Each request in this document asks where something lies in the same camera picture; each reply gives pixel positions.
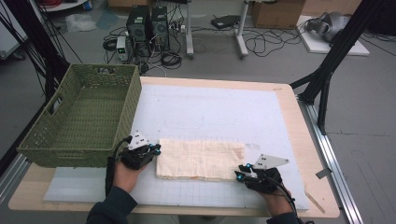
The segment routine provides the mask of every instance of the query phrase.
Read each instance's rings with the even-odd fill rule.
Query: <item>sleeve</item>
[[[93,206],[87,224],[127,224],[126,217],[136,206],[137,202],[129,193],[113,186],[105,200]]]
[[[298,224],[294,213],[284,213],[267,220],[267,224]]]

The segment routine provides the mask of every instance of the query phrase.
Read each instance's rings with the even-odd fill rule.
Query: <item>wooden table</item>
[[[328,177],[321,179],[316,177],[316,173],[321,171],[323,167],[294,92],[289,85],[162,77],[141,77],[141,81],[143,85],[156,84],[273,91],[282,110],[294,156],[304,181],[305,194],[309,201],[310,209],[300,211],[299,216],[338,217],[340,215]],[[32,164],[9,201],[9,208],[13,210],[33,211],[90,211],[93,203],[53,203],[43,201],[54,173],[54,168],[43,168]],[[267,211],[258,209],[164,205],[138,205],[133,212],[145,214],[269,217]]]

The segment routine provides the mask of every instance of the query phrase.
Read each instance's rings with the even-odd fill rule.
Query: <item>concrete floor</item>
[[[57,17],[76,12],[85,13],[73,9]],[[102,11],[94,10],[88,14],[98,21]],[[196,19],[193,23],[210,27],[205,19]],[[103,63],[103,37],[124,24],[125,20],[118,20],[109,30],[65,34],[64,37],[84,63]],[[240,60],[236,42],[230,34],[206,32],[194,34],[194,38],[197,52],[194,59],[187,59],[182,50],[182,66],[177,70],[166,70],[168,77],[291,83],[315,71],[325,58],[323,54],[308,53],[300,43],[287,45],[265,58],[250,54]],[[395,42],[371,41],[396,53]],[[392,165],[396,159],[396,104],[393,99],[396,95],[396,61],[394,56],[364,40],[361,43],[370,51],[370,56],[347,56],[333,76],[326,130],[363,222],[394,223],[396,177]],[[67,60],[77,63],[71,50],[65,45],[64,49]],[[147,75],[163,77],[164,73],[152,69]],[[9,149],[43,102],[30,61],[0,61],[0,156]],[[7,208],[8,200],[9,196],[0,205],[1,223],[32,220],[35,223],[82,223],[87,216],[87,213],[11,211]],[[198,223],[197,219],[189,218],[192,217],[180,220]],[[316,222],[347,223],[344,216]]]

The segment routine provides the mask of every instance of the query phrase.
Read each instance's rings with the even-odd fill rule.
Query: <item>green plastic basket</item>
[[[131,132],[141,90],[134,65],[71,64],[17,150],[45,167],[104,167]]]

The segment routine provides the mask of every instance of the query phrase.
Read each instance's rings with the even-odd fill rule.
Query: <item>floor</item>
[[[80,9],[70,13],[86,13]],[[98,21],[102,10],[88,12]],[[64,34],[84,63],[103,63],[103,37],[125,24],[119,19],[109,30]],[[194,19],[193,24],[210,27],[207,19]],[[371,39],[383,49],[396,53],[395,42]],[[347,56],[336,70],[330,89],[326,130],[332,148],[344,172],[364,223],[393,223],[396,219],[396,177],[391,168],[396,159],[396,71],[395,56],[368,42],[361,43],[369,57]],[[67,60],[77,63],[63,42]],[[183,57],[177,70],[166,70],[167,77],[291,83],[315,71],[326,55],[308,53],[304,44],[287,45],[265,58],[254,54],[240,60],[236,42],[229,33],[194,33],[196,54],[193,60]],[[163,77],[160,69],[147,76]],[[300,93],[304,88],[295,90]],[[0,156],[12,145],[44,97],[29,60],[0,61]],[[82,223],[87,213],[18,212],[7,208],[9,196],[0,205],[2,223]],[[182,223],[201,223],[197,217],[181,217]],[[235,223],[246,223],[236,218]],[[336,220],[317,219],[317,223],[347,223],[343,216]]]

